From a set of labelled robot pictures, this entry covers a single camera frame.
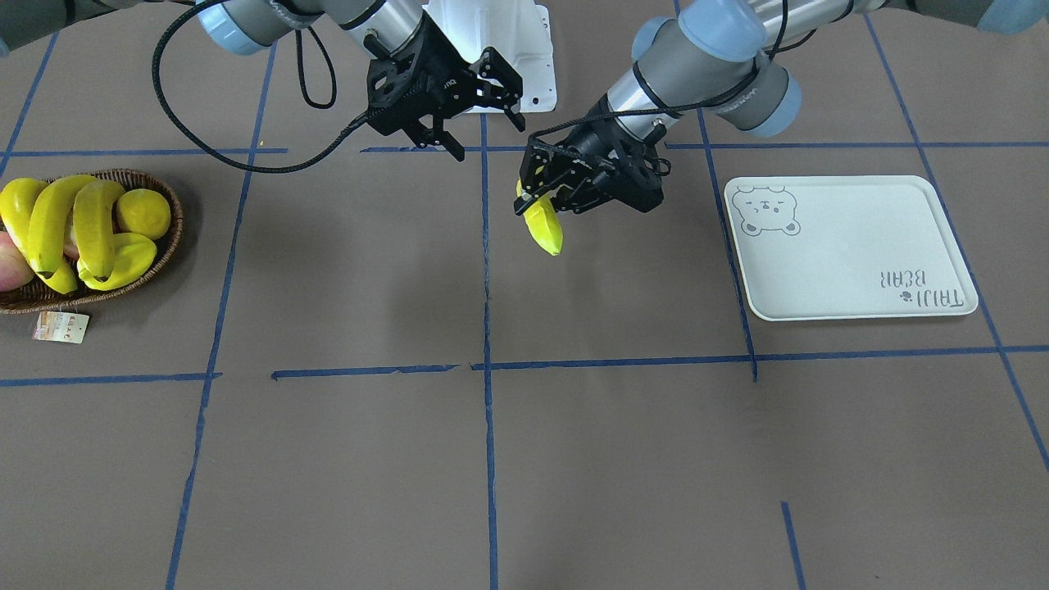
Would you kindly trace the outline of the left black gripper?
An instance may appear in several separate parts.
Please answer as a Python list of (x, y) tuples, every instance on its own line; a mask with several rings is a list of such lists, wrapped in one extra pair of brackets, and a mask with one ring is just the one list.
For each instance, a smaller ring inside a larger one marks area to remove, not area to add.
[(656, 150), (665, 135), (661, 122), (639, 139), (609, 119), (578, 126), (557, 146), (529, 144), (517, 180), (515, 216), (581, 214), (613, 201), (642, 213), (652, 211), (664, 201), (662, 180), (670, 174), (670, 162)]

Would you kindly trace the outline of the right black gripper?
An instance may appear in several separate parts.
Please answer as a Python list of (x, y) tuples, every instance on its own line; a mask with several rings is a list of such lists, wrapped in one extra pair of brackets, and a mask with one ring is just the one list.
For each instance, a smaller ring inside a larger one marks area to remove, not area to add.
[(374, 34), (366, 49), (379, 56), (368, 70), (368, 125), (383, 136), (405, 131), (418, 148), (442, 148), (456, 161), (465, 149), (443, 122), (471, 107), (501, 111), (517, 131), (527, 120), (520, 112), (521, 75), (494, 46), (487, 46), (472, 64), (447, 39), (430, 16), (397, 52)]

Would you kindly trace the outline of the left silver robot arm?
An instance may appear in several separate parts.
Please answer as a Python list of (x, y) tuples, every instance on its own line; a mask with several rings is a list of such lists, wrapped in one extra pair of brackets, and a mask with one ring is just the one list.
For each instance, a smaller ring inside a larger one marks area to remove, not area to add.
[(529, 136), (514, 212), (580, 214), (613, 201), (652, 211), (670, 171), (656, 146), (682, 115), (707, 111), (746, 134), (779, 134), (802, 93), (777, 57), (820, 27), (882, 8), (997, 34), (1047, 15), (1045, 1), (693, 1), (637, 31), (629, 70), (587, 115), (562, 124), (565, 138)]

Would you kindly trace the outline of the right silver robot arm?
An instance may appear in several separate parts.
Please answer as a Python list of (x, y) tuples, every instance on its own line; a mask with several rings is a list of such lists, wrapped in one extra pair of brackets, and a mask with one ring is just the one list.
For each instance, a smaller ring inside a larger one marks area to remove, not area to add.
[(367, 108), (317, 156), (284, 166), (282, 173), (311, 168), (328, 157), (364, 125), (383, 136), (403, 132), (416, 146), (442, 147), (458, 161), (464, 160), (464, 147), (443, 127), (451, 117), (475, 107), (492, 108), (524, 130), (521, 75), (491, 46), (475, 62), (467, 61), (419, 1), (188, 1), (153, 50), (151, 78), (160, 110), (209, 156), (258, 172), (257, 166), (221, 156), (172, 111), (160, 86), (162, 55), (193, 18), (226, 52), (247, 56), (270, 48), (286, 34), (311, 30), (322, 16), (370, 57)]

